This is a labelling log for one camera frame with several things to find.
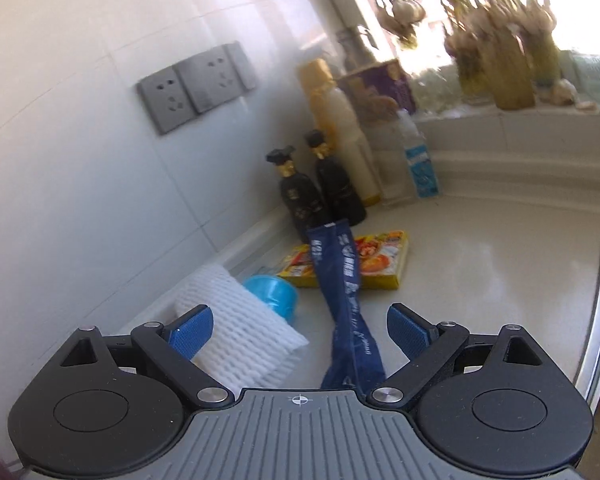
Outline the blue plastic wrapper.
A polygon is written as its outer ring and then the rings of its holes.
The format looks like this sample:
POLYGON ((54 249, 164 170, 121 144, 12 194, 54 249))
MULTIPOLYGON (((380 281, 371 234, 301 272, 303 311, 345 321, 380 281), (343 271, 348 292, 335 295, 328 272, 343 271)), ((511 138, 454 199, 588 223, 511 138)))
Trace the blue plastic wrapper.
POLYGON ((367 396, 386 380, 376 340, 360 310, 360 262, 347 221, 325 224, 308 231, 314 274, 330 315, 332 362, 323 389, 353 389, 367 396))

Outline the yellow food box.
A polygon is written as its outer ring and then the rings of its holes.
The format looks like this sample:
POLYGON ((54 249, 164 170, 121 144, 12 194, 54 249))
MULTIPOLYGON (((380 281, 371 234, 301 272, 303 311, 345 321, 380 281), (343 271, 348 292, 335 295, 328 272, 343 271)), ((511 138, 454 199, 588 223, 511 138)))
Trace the yellow food box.
MULTIPOLYGON (((362 289, 398 289, 408 251, 407 232, 358 236, 355 244, 360 259, 362 289)), ((295 247, 283 260, 277 276, 299 288, 317 288, 309 246, 302 244, 295 247)))

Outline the white foam net sleeve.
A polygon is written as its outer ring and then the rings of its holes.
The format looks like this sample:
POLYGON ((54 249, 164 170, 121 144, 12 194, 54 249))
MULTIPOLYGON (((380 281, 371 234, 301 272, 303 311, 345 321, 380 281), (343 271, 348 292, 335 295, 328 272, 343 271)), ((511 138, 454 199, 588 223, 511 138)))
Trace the white foam net sleeve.
POLYGON ((205 304, 213 316, 210 339, 193 363, 239 394, 245 388, 278 389, 300 363, 309 341, 219 264, 202 266, 178 292, 182 315, 205 304))

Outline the black sauce bottle right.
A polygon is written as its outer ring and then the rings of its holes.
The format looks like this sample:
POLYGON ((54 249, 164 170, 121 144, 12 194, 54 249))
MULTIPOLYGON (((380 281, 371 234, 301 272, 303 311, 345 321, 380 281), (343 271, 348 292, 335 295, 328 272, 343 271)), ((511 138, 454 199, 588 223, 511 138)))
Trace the black sauce bottle right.
POLYGON ((315 172, 325 205, 332 220, 347 220, 349 226, 356 226, 366 219, 366 209, 361 197, 341 165, 332 154, 321 130, 311 130, 304 138, 316 157, 315 172))

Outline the black sauce bottle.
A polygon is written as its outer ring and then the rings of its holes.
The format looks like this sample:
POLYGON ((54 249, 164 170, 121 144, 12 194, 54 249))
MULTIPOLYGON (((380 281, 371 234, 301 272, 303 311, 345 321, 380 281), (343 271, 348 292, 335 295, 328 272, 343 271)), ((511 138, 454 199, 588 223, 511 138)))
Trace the black sauce bottle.
POLYGON ((302 174, 294 166, 291 156, 293 151, 294 147, 291 145, 276 148, 268 152, 265 159, 280 173, 280 195, 289 210, 300 240, 309 244, 309 230, 324 226, 330 220, 320 190, 309 176, 302 174))
POLYGON ((366 209, 361 197, 341 165, 332 154, 321 130, 311 130, 304 138, 316 157, 315 172, 325 205, 332 220, 347 220, 349 226, 356 226, 366 219, 366 209))

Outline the clear bottle blue label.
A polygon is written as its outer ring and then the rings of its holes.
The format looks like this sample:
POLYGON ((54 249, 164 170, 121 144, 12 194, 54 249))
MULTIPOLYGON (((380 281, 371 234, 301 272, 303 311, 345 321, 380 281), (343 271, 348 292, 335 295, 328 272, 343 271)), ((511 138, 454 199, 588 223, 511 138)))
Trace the clear bottle blue label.
POLYGON ((410 200, 440 195, 440 185, 424 135, 406 110, 398 110, 384 125, 387 148, 410 200))

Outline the black sauce bottle left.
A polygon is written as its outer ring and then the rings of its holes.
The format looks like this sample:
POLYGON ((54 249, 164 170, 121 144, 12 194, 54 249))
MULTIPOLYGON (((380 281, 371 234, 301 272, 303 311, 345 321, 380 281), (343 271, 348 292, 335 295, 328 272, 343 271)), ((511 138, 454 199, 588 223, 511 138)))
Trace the black sauce bottle left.
POLYGON ((280 173, 280 195, 289 210, 300 240, 309 244, 309 230, 324 226, 330 220, 320 190, 309 176, 302 174, 294 166, 291 156, 293 151, 294 147, 291 145, 276 148, 268 152, 265 159, 280 173))

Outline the yellow cream tall bottle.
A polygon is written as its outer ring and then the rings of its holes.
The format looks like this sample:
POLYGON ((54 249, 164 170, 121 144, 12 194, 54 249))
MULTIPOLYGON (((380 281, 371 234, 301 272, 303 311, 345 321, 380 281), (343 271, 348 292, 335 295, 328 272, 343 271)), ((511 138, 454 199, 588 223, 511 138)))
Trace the yellow cream tall bottle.
POLYGON ((309 102, 315 125, 339 158, 365 207, 381 201, 377 171, 366 136, 347 95, 325 60, 316 58, 297 68, 297 77, 309 102))

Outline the purple yellow box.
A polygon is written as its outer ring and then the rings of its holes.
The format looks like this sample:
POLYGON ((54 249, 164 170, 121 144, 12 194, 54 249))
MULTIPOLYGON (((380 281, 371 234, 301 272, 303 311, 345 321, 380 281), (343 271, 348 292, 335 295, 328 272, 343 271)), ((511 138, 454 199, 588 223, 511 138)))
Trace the purple yellow box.
POLYGON ((362 124, 388 122, 396 118, 400 110, 410 115, 417 110, 410 77, 396 58, 342 76, 338 86, 347 95, 362 124))

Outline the dried plants on windowsill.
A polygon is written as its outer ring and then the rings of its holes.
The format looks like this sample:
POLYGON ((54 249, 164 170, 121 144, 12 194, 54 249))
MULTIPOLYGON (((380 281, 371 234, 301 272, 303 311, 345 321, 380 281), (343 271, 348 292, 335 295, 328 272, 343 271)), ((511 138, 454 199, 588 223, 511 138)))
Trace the dried plants on windowsill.
POLYGON ((525 110, 539 101, 573 106, 576 87, 560 68, 550 0, 440 0, 451 28, 453 58, 478 56, 486 88, 500 110, 525 110))

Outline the hanging garlic bunch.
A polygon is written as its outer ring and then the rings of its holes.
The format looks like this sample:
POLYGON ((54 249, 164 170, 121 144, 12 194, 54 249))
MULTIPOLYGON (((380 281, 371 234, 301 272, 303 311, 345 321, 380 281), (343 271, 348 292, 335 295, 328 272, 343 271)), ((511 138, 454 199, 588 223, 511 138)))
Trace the hanging garlic bunch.
POLYGON ((396 38, 402 49, 417 47, 416 27, 426 18, 417 0, 374 0, 379 25, 396 38))

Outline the grey wall socket panel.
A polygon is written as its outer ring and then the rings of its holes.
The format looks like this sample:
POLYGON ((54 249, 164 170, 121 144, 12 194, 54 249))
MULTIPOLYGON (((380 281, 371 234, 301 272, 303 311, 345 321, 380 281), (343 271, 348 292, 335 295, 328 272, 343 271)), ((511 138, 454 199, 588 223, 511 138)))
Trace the grey wall socket panel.
POLYGON ((258 78, 238 41, 178 61, 137 81, 137 92, 159 134, 257 88, 258 78))

